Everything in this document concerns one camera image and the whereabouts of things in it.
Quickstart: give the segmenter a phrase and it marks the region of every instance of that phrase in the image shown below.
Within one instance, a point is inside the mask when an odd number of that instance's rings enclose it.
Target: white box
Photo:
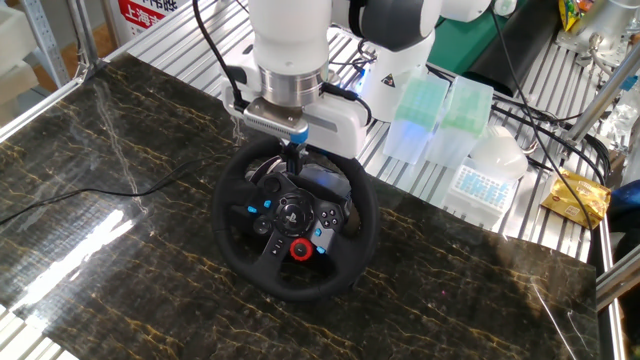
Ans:
[[[0,76],[0,104],[38,85],[38,78],[29,64],[19,61],[6,74]]]
[[[18,10],[0,6],[0,76],[36,47],[27,16]]]
[[[465,215],[469,223],[491,228],[509,211],[517,189],[517,180],[483,174],[467,159],[451,182],[442,207]]]

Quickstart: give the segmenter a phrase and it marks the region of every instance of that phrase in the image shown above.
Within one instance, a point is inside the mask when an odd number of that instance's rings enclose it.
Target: racing wheel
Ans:
[[[360,163],[307,149],[325,156],[349,181],[360,222],[355,235],[343,233],[349,210],[335,197],[324,196],[326,189],[324,195],[316,191],[317,184],[290,172],[265,174],[253,181],[246,178],[247,168],[257,159],[283,154],[284,146],[274,137],[241,148],[223,171],[213,197],[215,241],[229,268],[266,293],[290,302],[320,300],[352,288],[373,256],[380,227],[378,199]],[[264,247],[257,259],[245,255],[231,232],[234,211],[251,224],[239,230]],[[331,273],[302,286],[282,276],[283,263],[306,264],[313,259],[331,263]]]

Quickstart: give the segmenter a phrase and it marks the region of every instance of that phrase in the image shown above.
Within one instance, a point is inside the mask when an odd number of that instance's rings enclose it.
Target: wire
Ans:
[[[339,62],[333,62],[330,61],[329,64],[331,65],[338,65],[338,66],[347,66],[347,65],[352,65],[353,67],[356,68],[356,70],[358,71],[362,71],[362,66],[367,65],[367,64],[371,64],[373,62],[375,62],[378,57],[375,55],[375,53],[369,53],[367,51],[364,50],[364,44],[366,44],[367,42],[369,42],[369,40],[366,39],[360,39],[360,42],[358,43],[358,54],[360,54],[360,58],[357,58],[351,62],[347,62],[347,63],[339,63]]]
[[[362,100],[362,98],[357,98],[356,99],[357,102],[359,102],[364,108],[365,110],[367,110],[367,125],[369,126],[369,124],[371,124],[371,121],[373,120],[373,113],[371,112],[371,108],[369,107],[369,104],[367,104],[366,101]]]
[[[434,75],[436,75],[437,77],[447,80],[450,83],[452,82],[451,79],[449,78],[449,76],[447,76],[446,74],[442,73],[440,70],[430,66],[429,64],[427,64],[427,68],[429,69],[430,72],[432,72]],[[517,102],[517,101],[513,101],[510,99],[506,99],[506,98],[502,98],[502,97],[498,97],[498,96],[494,96],[494,99],[499,100],[499,101],[504,101],[506,103],[509,104],[513,104],[513,105],[517,105],[521,108],[524,107],[523,103]],[[536,127],[540,132],[542,132],[543,134],[547,135],[548,137],[550,137],[551,139],[553,139],[554,141],[560,143],[560,145],[563,145],[565,148],[569,149],[569,151],[575,153],[576,155],[578,155],[582,160],[584,160],[587,165],[593,170],[593,172],[596,174],[596,176],[598,177],[598,180],[600,181],[600,183],[602,185],[605,184],[605,180],[606,177],[604,175],[602,175],[602,173],[600,172],[600,169],[596,166],[596,164],[593,163],[593,161],[591,161],[591,159],[586,156],[582,151],[578,150],[577,148],[575,148],[574,146],[570,145],[569,143],[567,143],[566,141],[564,141],[564,139],[556,136],[554,133],[548,131],[545,128],[542,128],[538,125],[535,125],[533,122],[526,120],[516,114],[510,113],[504,109],[501,109],[495,105],[491,106],[491,109],[493,109],[494,111],[508,116],[520,123],[523,123],[527,126],[531,126],[531,127]],[[578,114],[575,116],[572,116],[570,118],[576,118],[579,117],[582,114]],[[564,124],[562,125],[565,129],[570,129],[571,128],[571,124]],[[609,160],[609,151],[607,150],[607,147],[604,146],[604,144],[602,144],[602,142],[598,139],[596,139],[595,137],[591,136],[591,135],[587,135],[585,136],[585,140],[587,141],[587,143],[589,143],[589,145],[591,145],[594,150],[596,150],[596,153],[598,154],[599,158],[602,159],[602,163],[603,163],[603,167],[605,169],[605,174],[609,174],[611,172],[611,161]]]
[[[494,100],[497,101],[501,101],[501,102],[505,102],[514,106],[519,107],[520,109],[524,109],[524,104],[519,102],[519,101],[514,101],[511,99],[507,99],[501,96],[497,96],[494,95],[493,96]],[[577,114],[577,115],[573,115],[573,116],[569,116],[569,117],[565,117],[565,118],[558,118],[557,116],[555,116],[554,114],[548,112],[548,111],[543,111],[543,110],[538,110],[536,108],[531,108],[531,111],[537,115],[533,116],[534,119],[536,120],[540,120],[540,121],[546,121],[546,122],[565,122],[565,121],[569,121],[569,120],[573,120],[573,119],[577,119],[580,116],[582,116],[582,113]]]
[[[596,166],[596,164],[593,163],[593,161],[591,161],[591,159],[589,159],[589,157],[587,155],[585,155],[582,151],[578,150],[576,147],[572,146],[571,144],[567,143],[564,139],[556,136],[556,134],[552,133],[551,131],[545,129],[545,128],[541,128],[538,125],[532,125],[531,121],[524,119],[518,115],[512,114],[504,109],[501,109],[497,106],[492,106],[491,107],[492,110],[499,112],[505,116],[508,116],[518,122],[521,122],[525,125],[528,126],[535,126],[535,128],[540,131],[541,133],[547,135],[549,138],[551,138],[552,140],[558,142],[560,145],[564,146],[565,148],[569,149],[569,151],[575,153],[576,155],[578,155],[582,160],[584,160],[584,162],[587,163],[587,165],[589,165],[589,167],[593,170],[593,172],[596,174],[596,176],[598,177],[598,180],[600,181],[600,183],[602,185],[605,184],[605,177],[602,175],[602,173],[600,172],[600,169],[598,169],[598,167]]]
[[[604,71],[605,74],[609,75],[609,76],[613,76],[613,71],[611,71],[611,69],[609,69],[603,62],[602,60],[600,60],[600,58],[598,57],[598,53],[596,52],[595,49],[591,49],[589,50],[589,54],[591,55],[591,57],[593,58],[593,63],[596,64],[602,71]]]
[[[571,188],[571,186],[569,185],[569,182],[567,181],[567,179],[565,179],[564,176],[562,176],[562,173],[560,172],[560,169],[558,168],[558,165],[556,165],[556,163],[553,161],[553,159],[549,155],[549,151],[547,150],[547,148],[544,146],[544,143],[542,142],[542,138],[541,138],[540,133],[538,131],[538,127],[533,122],[533,116],[531,115],[531,113],[532,113],[531,112],[531,108],[529,108],[529,104],[527,103],[527,98],[526,98],[526,96],[524,96],[524,92],[522,91],[522,88],[520,87],[520,82],[518,81],[518,77],[516,76],[516,72],[513,69],[513,64],[511,63],[511,57],[509,56],[509,50],[507,49],[507,43],[504,40],[504,36],[502,34],[502,30],[500,29],[500,24],[498,24],[498,18],[496,17],[496,13],[493,11],[493,7],[492,6],[489,7],[489,12],[491,13],[491,17],[493,18],[493,24],[495,25],[496,31],[498,32],[498,37],[500,38],[500,43],[502,43],[502,48],[504,50],[504,56],[507,59],[507,64],[509,65],[509,71],[511,72],[511,77],[513,78],[513,81],[516,84],[516,88],[518,89],[518,92],[520,93],[520,97],[522,98],[522,103],[525,106],[526,113],[531,118],[531,125],[532,125],[532,128],[533,128],[533,132],[534,132],[534,134],[536,136],[536,139],[538,140],[540,148],[544,152],[545,157],[549,159],[549,163],[551,164],[551,167],[553,168],[553,170],[556,172],[558,177],[562,180],[562,182],[567,187],[569,192],[571,192],[571,195],[576,199],[576,201],[578,202],[578,205],[580,205],[580,209],[582,209],[584,217],[587,220],[587,225],[589,227],[589,231],[591,232],[591,238],[595,239],[594,234],[593,234],[593,225],[591,224],[591,219],[589,218],[589,212],[587,211],[587,208],[582,203],[582,200],[580,200],[580,197],[578,196],[578,194],[576,194],[576,192]]]
[[[547,165],[544,165],[543,163],[541,163],[540,161],[538,161],[536,159],[527,157],[527,161],[529,162],[530,165],[535,166],[537,168],[544,169],[544,170],[547,170],[547,171],[553,171],[552,168],[548,167]]]
[[[198,23],[200,32],[202,32],[202,36],[209,44],[209,47],[211,48],[211,51],[213,51],[213,54],[216,56],[216,59],[218,59],[218,63],[220,63],[220,67],[222,68],[222,71],[227,76],[227,79],[229,79],[229,83],[231,83],[231,88],[233,89],[234,107],[236,108],[236,110],[242,112],[244,111],[244,109],[246,109],[249,103],[242,99],[242,93],[238,88],[236,79],[233,76],[231,76],[231,72],[229,71],[229,67],[227,66],[227,63],[224,61],[222,54],[220,54],[220,51],[218,51],[218,47],[216,47],[216,44],[211,39],[211,36],[209,35],[207,28],[204,26],[204,23],[202,22],[202,17],[200,16],[200,8],[198,7],[198,0],[193,0],[192,4],[193,4],[193,15],[196,18],[196,22]]]
[[[353,66],[360,65],[360,66],[362,66],[362,65],[370,64],[370,63],[372,63],[374,61],[376,61],[376,59],[368,59],[367,60],[367,59],[358,58],[358,59],[355,59],[355,60],[353,60],[351,62],[348,62],[348,63],[338,63],[338,62],[330,61],[329,64],[338,65],[338,66],[346,66],[346,65],[353,65]]]
[[[437,29],[440,27],[440,25],[444,24],[444,22],[447,21],[446,18],[442,18],[440,21],[438,21],[438,23],[436,24],[436,27],[434,27],[434,29]]]
[[[432,72],[435,76],[448,81],[449,83],[452,82],[451,80],[451,76],[448,76],[446,74],[444,74],[442,71],[430,66],[429,64],[427,64],[427,68],[429,69],[430,72]],[[501,102],[505,102],[511,105],[515,105],[519,108],[524,108],[524,104],[519,102],[519,101],[515,101],[515,100],[511,100],[505,97],[501,97],[498,95],[494,95],[493,99],[496,101],[501,101]],[[565,121],[569,121],[569,120],[573,120],[573,119],[577,119],[580,116],[582,116],[582,113],[577,114],[577,115],[573,115],[573,116],[569,116],[569,117],[565,117],[565,118],[558,118],[557,116],[553,115],[550,112],[547,111],[543,111],[543,110],[538,110],[536,108],[530,108],[531,111],[537,115],[533,116],[534,119],[536,120],[540,120],[540,121],[547,121],[547,122],[565,122]]]
[[[369,104],[367,104],[364,100],[362,100],[362,98],[360,98],[360,96],[353,91],[350,90],[345,90],[339,86],[333,85],[331,83],[322,83],[322,88],[320,89],[321,93],[327,93],[327,94],[331,94],[331,95],[335,95],[335,96],[340,96],[348,101],[357,101],[359,102],[364,108],[365,110],[367,110],[367,124],[366,126],[368,126],[369,124],[371,124],[371,121],[373,121],[373,113],[371,112],[371,107],[369,107]]]
[[[230,148],[225,149],[222,153],[226,153],[229,150],[235,149],[237,148],[237,146],[232,146]],[[151,195],[153,193],[155,193],[156,191],[159,191],[169,185],[171,185],[172,183],[176,182],[177,180],[180,179],[180,177],[175,177],[175,175],[179,175],[181,173],[184,173],[188,168],[192,167],[194,164],[197,163],[203,163],[206,160],[209,159],[213,159],[217,156],[220,156],[221,154],[218,153],[216,155],[212,155],[212,156],[207,156],[204,158],[200,158],[197,160],[192,160],[189,162],[186,162],[180,166],[178,166],[177,168],[175,168],[175,170],[173,170],[172,172],[170,172],[169,174],[167,174],[165,177],[163,177],[162,179],[160,179],[158,182],[156,182],[152,187],[149,188],[149,190],[143,192],[143,193],[121,193],[121,192],[116,192],[116,191],[109,191],[109,190],[100,190],[100,189],[94,189],[94,188],[85,188],[85,189],[78,189],[78,190],[74,190],[65,194],[61,194],[61,195],[57,195],[36,203],[33,203],[29,206],[27,206],[26,208],[18,211],[17,213],[14,213],[13,215],[0,220],[0,226],[5,225],[6,223],[8,223],[9,221],[17,218],[18,216],[29,212],[33,209],[37,209],[43,206],[47,206],[47,205],[51,205],[51,204],[55,204],[57,202],[60,202],[62,200],[66,200],[69,198],[72,198],[74,196],[80,195],[82,193],[86,193],[86,192],[94,192],[94,193],[99,193],[99,194],[105,194],[105,195],[113,195],[113,196],[120,196],[120,197],[143,197],[143,196],[147,196],[147,195]]]
[[[236,0],[236,3],[240,5],[240,7],[242,8],[242,10],[244,10],[244,12],[246,12],[247,14],[249,13],[249,10],[247,10],[247,8],[244,5],[242,5],[240,0]]]

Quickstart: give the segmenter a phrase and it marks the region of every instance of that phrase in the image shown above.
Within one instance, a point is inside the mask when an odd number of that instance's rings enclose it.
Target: yellow snack bag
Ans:
[[[582,204],[589,213],[588,216],[591,220],[591,225],[595,229],[607,213],[609,203],[611,202],[611,190],[565,169],[560,169],[560,173],[578,195],[580,201],[582,201]],[[546,192],[548,195],[542,202],[542,206],[585,228],[589,227],[587,218],[580,208],[580,204],[578,204],[578,201],[576,201],[569,189],[567,189],[567,186],[557,175],[549,179]]]
[[[575,0],[559,0],[560,17],[564,31],[569,31],[571,27],[580,20],[580,8]]]

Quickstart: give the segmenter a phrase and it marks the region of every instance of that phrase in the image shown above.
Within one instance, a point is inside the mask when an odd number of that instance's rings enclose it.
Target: playstation logo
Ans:
[[[289,216],[285,216],[288,222],[295,224],[296,223],[296,213],[291,213]]]

